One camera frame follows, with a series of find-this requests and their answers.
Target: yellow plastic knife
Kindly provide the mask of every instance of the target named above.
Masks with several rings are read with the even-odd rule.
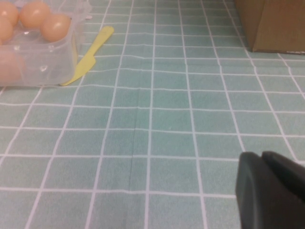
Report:
[[[114,32],[114,28],[111,26],[103,27],[100,32],[97,34],[93,44],[87,51],[87,53],[83,56],[81,61],[76,65],[74,76],[71,80],[66,83],[62,83],[61,86],[67,86],[72,82],[78,80],[83,75],[85,75],[96,63],[94,58],[94,54],[98,51],[98,49],[111,37]]]

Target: knife handle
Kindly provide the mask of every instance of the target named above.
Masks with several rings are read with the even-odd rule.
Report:
[[[98,49],[108,40],[108,38],[113,34],[113,32],[114,32],[113,27],[111,26],[103,27],[97,34],[87,54],[93,56],[98,51]]]

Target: white grid line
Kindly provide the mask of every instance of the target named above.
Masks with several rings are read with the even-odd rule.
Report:
[[[17,138],[17,136],[18,136],[20,130],[21,130],[22,127],[24,126],[24,124],[25,124],[25,122],[26,122],[26,120],[27,120],[27,118],[28,118],[28,116],[29,116],[29,113],[31,112],[31,109],[32,109],[32,107],[33,107],[33,104],[35,103],[35,101],[37,100],[37,98],[39,97],[39,95],[41,94],[42,88],[43,88],[43,87],[41,87],[41,88],[39,89],[39,91],[37,92],[36,96],[34,97],[34,99],[32,100],[32,102],[30,103],[29,108],[28,108],[27,112],[25,113],[25,115],[24,115],[24,117],[23,117],[23,120],[22,120],[21,124],[20,124],[19,127],[17,128],[16,133],[14,134],[13,138],[10,140],[8,146],[6,147],[6,150],[5,150],[5,152],[4,152],[4,156],[3,156],[2,158],[0,158],[0,167],[1,167],[2,163],[3,163],[3,160],[5,159],[5,156],[9,153],[10,148],[11,148],[11,146],[13,145],[15,139]]]
[[[188,74],[188,64],[186,59],[186,51],[185,51],[185,42],[184,42],[184,35],[183,35],[183,22],[181,17],[181,9],[180,9],[180,0],[178,0],[178,8],[179,8],[179,15],[180,15],[180,26],[181,26],[181,34],[182,34],[182,43],[183,43],[183,55],[184,55],[184,64],[185,64],[185,76],[186,76],[186,84],[188,89],[188,101],[189,101],[189,108],[190,108],[190,117],[191,117],[191,125],[192,125],[192,135],[193,135],[193,145],[195,149],[196,155],[196,171],[197,171],[197,180],[198,180],[198,187],[200,193],[200,203],[201,203],[201,211],[202,211],[202,221],[203,227],[208,229],[207,223],[207,216],[206,216],[206,208],[204,203],[204,191],[203,191],[203,182],[201,178],[201,171],[200,171],[200,161],[199,161],[199,152],[198,152],[198,145],[197,145],[197,137],[195,133],[195,123],[194,123],[194,115],[193,115],[193,105],[192,105],[192,96],[190,91],[190,80]]]
[[[0,126],[0,129],[18,129],[17,126]],[[52,127],[23,127],[22,130],[46,130],[46,131],[61,131],[63,128],[52,128]],[[65,128],[66,131],[105,131],[106,128]],[[149,129],[142,128],[109,128],[109,131],[146,131]],[[152,132],[169,133],[169,134],[192,134],[192,131],[170,131],[170,130],[156,130],[152,129]],[[223,132],[195,132],[197,135],[229,135],[237,136],[237,133],[223,133]],[[252,137],[282,137],[283,135],[277,134],[251,134],[251,133],[240,133],[240,136],[252,136]],[[305,138],[305,135],[284,135],[288,138]]]
[[[100,155],[55,155],[52,156],[46,154],[8,154],[6,157],[24,157],[24,158],[100,158]],[[133,158],[143,158],[147,159],[147,155],[103,155],[103,158],[110,159],[133,159]],[[169,159],[169,160],[197,160],[195,156],[163,156],[163,155],[151,155],[150,159]],[[238,162],[239,158],[223,158],[223,157],[198,157],[200,161],[221,161],[221,162]],[[305,164],[304,161],[297,161],[299,164]]]
[[[280,120],[279,120],[279,118],[278,118],[276,112],[274,111],[274,109],[273,109],[273,107],[272,107],[272,104],[271,104],[271,102],[270,102],[270,100],[269,100],[269,97],[268,97],[268,95],[267,95],[267,93],[266,93],[266,91],[265,91],[265,89],[264,89],[264,86],[263,86],[263,84],[262,84],[262,82],[261,82],[261,80],[260,80],[260,78],[259,78],[259,76],[258,76],[258,74],[257,74],[256,66],[255,66],[255,64],[254,64],[254,62],[253,62],[251,56],[249,55],[249,52],[248,52],[248,50],[247,50],[247,48],[246,48],[246,46],[245,46],[245,44],[244,44],[244,41],[243,41],[242,37],[240,36],[240,33],[239,33],[239,31],[238,31],[238,29],[237,29],[237,27],[236,27],[236,25],[235,25],[235,22],[234,22],[234,20],[233,20],[233,18],[232,18],[232,16],[231,16],[230,11],[228,10],[228,8],[227,8],[227,11],[228,11],[228,13],[229,13],[229,15],[230,15],[230,17],[231,17],[231,20],[232,20],[233,26],[234,26],[234,28],[235,28],[235,30],[236,30],[236,33],[238,34],[239,39],[240,39],[242,45],[243,45],[244,48],[245,48],[246,54],[247,54],[248,58],[250,59],[250,62],[251,62],[251,65],[253,66],[254,73],[255,73],[255,75],[256,75],[257,81],[258,81],[258,83],[260,84],[260,86],[261,86],[261,88],[262,88],[262,91],[263,91],[263,93],[264,93],[264,96],[265,96],[265,98],[266,98],[266,101],[267,101],[267,103],[268,103],[268,105],[269,105],[269,107],[270,107],[270,109],[271,109],[271,111],[272,111],[272,113],[273,113],[273,116],[274,116],[274,118],[275,118],[275,120],[276,120],[276,123],[277,123],[277,125],[278,125],[278,128],[279,128],[279,130],[280,130],[280,132],[281,132],[281,135],[283,136],[283,139],[284,139],[284,141],[285,141],[285,143],[286,143],[286,145],[287,145],[287,147],[288,147],[288,149],[289,149],[289,151],[290,151],[290,153],[291,153],[293,159],[294,159],[296,162],[298,162],[299,160],[298,160],[297,157],[295,156],[295,153],[293,152],[293,149],[291,148],[291,146],[290,146],[290,144],[289,144],[289,142],[288,142],[288,140],[287,140],[287,138],[286,138],[286,136],[285,136],[285,133],[284,133],[283,127],[282,127],[282,125],[281,125],[281,123],[280,123]]]
[[[128,37],[127,35],[128,35],[130,21],[131,21],[133,3],[134,3],[134,0],[132,0],[132,5],[131,5],[131,8],[130,8],[130,15],[129,15],[128,24],[127,24],[127,31],[126,31],[126,35],[125,35],[124,46],[123,46],[123,50],[122,50],[122,54],[121,54],[120,62],[119,62],[119,67],[117,69],[117,74],[116,74],[116,78],[115,78],[115,85],[114,85],[114,90],[113,90],[113,94],[112,94],[111,107],[110,107],[110,111],[109,111],[109,117],[108,117],[108,121],[107,121],[107,125],[106,125],[106,130],[105,130],[104,137],[103,137],[103,140],[102,140],[101,157],[100,157],[98,165],[97,165],[97,171],[96,171],[96,176],[95,176],[95,181],[94,181],[94,188],[93,188],[93,193],[92,193],[91,200],[90,200],[90,205],[89,205],[89,210],[88,210],[85,229],[89,229],[90,222],[91,222],[91,217],[92,217],[92,212],[93,212],[93,207],[94,207],[94,202],[95,202],[95,196],[96,196],[96,190],[98,189],[97,185],[98,185],[98,182],[99,182],[100,171],[101,171],[101,167],[102,167],[102,159],[103,159],[102,156],[104,154],[105,142],[106,142],[108,130],[109,130],[109,127],[110,127],[112,111],[113,111],[113,107],[114,107],[114,100],[115,100],[117,85],[118,85],[118,81],[119,81],[120,69],[121,69],[123,55],[124,55],[125,48],[126,48],[126,43],[127,43],[127,37]]]
[[[215,47],[215,52],[217,53],[217,50],[216,49],[221,49],[221,48],[227,48],[227,49],[235,49],[234,47]],[[107,58],[107,57],[120,57],[121,55],[96,55],[95,57],[96,58]],[[124,55],[123,57],[131,57],[131,58],[137,58],[137,59],[142,59],[142,60],[153,60],[152,57],[142,57],[142,56],[136,56],[136,55]],[[184,57],[155,57],[156,60],[184,60]],[[215,57],[215,58],[212,58],[212,57],[186,57],[187,60],[225,60],[225,61],[248,61],[249,59],[248,58],[229,58],[229,57],[225,57],[225,58],[222,58],[222,57]],[[282,62],[282,60],[280,59],[253,59],[255,61],[276,61],[276,62]],[[295,62],[305,62],[305,60],[296,60]]]
[[[21,191],[21,192],[38,192],[39,188],[22,188],[22,187],[0,187],[0,191]],[[64,192],[64,193],[92,193],[93,189],[67,189],[67,188],[44,188],[43,192]],[[130,191],[124,189],[98,189],[96,193],[124,193],[131,195],[145,194],[146,191]],[[149,195],[164,195],[164,196],[178,196],[178,197],[205,197],[205,198],[236,198],[235,195],[224,195],[224,194],[199,194],[199,193],[179,193],[179,192],[161,192],[161,191],[150,191]]]
[[[83,79],[84,79],[84,77],[81,78],[81,81],[80,81],[79,85],[81,85],[81,83],[83,82]],[[45,183],[46,183],[46,180],[47,180],[47,177],[48,177],[50,168],[51,168],[51,164],[52,164],[52,162],[53,162],[53,160],[54,160],[54,158],[55,158],[57,148],[58,148],[59,143],[60,143],[60,141],[61,141],[61,139],[62,139],[62,136],[63,136],[63,134],[64,134],[64,132],[65,132],[65,129],[66,129],[67,125],[68,125],[69,118],[70,118],[70,116],[71,116],[71,114],[72,114],[73,105],[74,105],[74,103],[75,103],[76,96],[77,96],[77,92],[78,92],[79,88],[80,88],[80,87],[78,87],[78,88],[75,90],[75,92],[74,92],[73,100],[72,100],[72,103],[71,103],[71,107],[70,107],[70,109],[69,109],[69,112],[68,112],[68,115],[67,115],[67,117],[66,117],[66,120],[65,120],[65,123],[64,123],[64,125],[63,125],[63,128],[62,128],[62,130],[61,130],[61,133],[60,133],[60,135],[59,135],[59,137],[58,137],[58,139],[57,139],[57,141],[56,141],[56,143],[55,143],[55,146],[54,146],[54,149],[53,149],[52,156],[50,157],[50,160],[48,161],[48,164],[47,164],[47,167],[46,167],[46,170],[45,170],[45,173],[44,173],[44,175],[43,175],[42,182],[41,182],[40,190],[39,190],[39,192],[38,192],[38,194],[37,194],[37,196],[36,196],[36,199],[35,199],[35,202],[34,202],[34,204],[33,204],[32,209],[31,209],[31,212],[30,212],[29,218],[28,218],[28,220],[27,220],[25,229],[29,229],[30,226],[31,226],[32,220],[33,220],[33,218],[34,218],[34,215],[35,215],[35,212],[36,212],[36,209],[37,209],[37,206],[38,206],[38,203],[39,203],[40,198],[41,198],[41,195],[42,195],[42,190],[44,189],[44,186],[45,186]]]
[[[145,191],[145,209],[144,209],[144,229],[148,229],[149,225],[149,191],[151,179],[151,150],[152,150],[152,128],[153,128],[153,80],[154,80],[154,60],[156,49],[156,22],[157,22],[157,2],[154,0],[154,24],[153,24],[153,48],[152,48],[152,74],[151,74],[151,94],[150,94],[150,107],[149,107],[149,131],[148,131],[148,144],[147,144],[147,170],[146,170],[146,191]]]
[[[106,69],[106,70],[91,70],[91,73],[103,73],[103,72],[109,72],[109,71],[116,71],[117,68],[113,68],[113,69]],[[121,70],[128,70],[128,71],[138,71],[138,72],[151,72],[151,70],[148,69],[134,69],[134,68],[121,68]],[[174,72],[174,71],[162,71],[162,70],[154,70],[155,73],[173,73],[173,74],[185,74],[185,72]],[[189,75],[220,75],[219,73],[196,73],[196,72],[192,72],[189,73]],[[256,76],[255,74],[236,74],[236,73],[223,73],[223,75],[228,75],[228,76]],[[276,75],[276,74],[257,74],[258,76],[267,76],[267,77],[291,77],[290,75]],[[301,78],[305,78],[305,75],[297,75],[295,77],[301,77]],[[73,87],[77,87],[77,86],[65,86],[65,88],[73,88]]]
[[[202,0],[201,0],[201,6],[202,6],[202,9],[203,9],[203,13],[204,13],[204,15],[206,16],[206,12],[205,12],[205,8],[204,8],[204,4],[203,4]],[[207,24],[207,26],[208,26],[208,30],[209,30],[209,34],[210,34],[212,46],[213,46],[213,49],[214,49],[214,53],[215,53],[215,56],[216,56],[216,58],[217,58],[217,64],[218,64],[218,66],[219,66],[219,71],[220,71],[220,77],[221,77],[222,82],[223,82],[223,85],[224,85],[225,96],[226,96],[227,102],[228,102],[228,104],[229,104],[229,108],[230,108],[230,112],[231,112],[231,115],[232,115],[232,119],[233,119],[233,122],[234,122],[235,129],[236,129],[238,141],[239,141],[239,144],[240,144],[240,147],[241,147],[242,151],[245,151],[244,144],[243,144],[242,138],[241,138],[241,136],[240,136],[240,132],[239,132],[237,120],[236,120],[236,117],[235,117],[235,114],[234,114],[234,111],[233,111],[233,108],[232,108],[230,96],[229,96],[229,93],[228,93],[228,91],[227,91],[227,86],[226,86],[226,83],[225,83],[225,80],[224,80],[223,68],[222,68],[222,66],[221,66],[221,64],[220,64],[220,59],[219,59],[219,57],[218,57],[217,50],[216,50],[216,48],[215,48],[215,43],[214,43],[214,40],[213,40],[213,37],[212,37],[212,32],[211,32],[211,28],[210,28],[210,26],[209,26],[209,21],[208,21],[208,20],[206,20],[206,24]]]
[[[100,84],[85,84],[81,85],[80,87],[104,87],[104,88],[114,88],[114,86],[105,86]],[[150,88],[146,87],[119,87],[118,89],[127,89],[127,90],[147,90],[150,91]],[[187,92],[187,89],[170,89],[170,88],[154,88],[154,91],[173,91],[173,92]],[[191,92],[226,92],[225,90],[211,90],[211,89],[190,89]],[[263,91],[236,91],[236,90],[227,90],[229,93],[264,93]],[[266,91],[267,94],[305,94],[301,92],[277,92],[277,91]],[[30,105],[29,103],[3,103],[0,102],[0,105],[8,105],[8,106],[27,106]],[[41,106],[66,106],[69,107],[69,104],[55,104],[55,103],[35,103],[34,105],[41,105]],[[94,106],[94,105],[75,105],[74,107],[107,107],[107,106]]]
[[[278,53],[278,56],[281,58],[281,60],[284,62],[285,66],[288,68],[288,72],[289,72],[289,75],[292,79],[292,81],[295,83],[297,89],[299,90],[300,94],[302,95],[302,97],[305,99],[305,95],[301,89],[301,87],[299,86],[299,84],[297,83],[297,81],[295,80],[295,77],[293,76],[292,72],[291,72],[291,68],[290,66],[287,64],[286,60],[281,56],[281,54]]]
[[[5,104],[0,103],[2,106],[28,106],[31,104]],[[66,104],[32,104],[32,106],[48,106],[48,107],[71,107],[71,105]],[[88,108],[88,109],[111,109],[110,106],[86,106],[86,105],[77,105],[73,106],[73,108]],[[118,106],[113,107],[115,110],[149,110],[148,106]],[[153,110],[163,110],[163,111],[188,111],[190,108],[165,108],[165,107],[152,107]],[[193,108],[195,111],[205,111],[205,112],[243,112],[243,113],[273,113],[271,110],[238,110],[238,109],[208,109],[208,108]],[[276,114],[305,114],[305,111],[274,111]]]

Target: table surface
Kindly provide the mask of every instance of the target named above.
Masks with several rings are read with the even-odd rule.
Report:
[[[243,151],[305,162],[305,57],[247,50],[231,0],[92,0],[66,87],[0,89],[0,228],[239,229]]]

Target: tile pattern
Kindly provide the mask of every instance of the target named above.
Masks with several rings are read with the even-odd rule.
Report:
[[[0,228],[240,228],[242,151],[305,164],[305,58],[249,52],[233,0],[90,3],[92,71],[0,88]]]

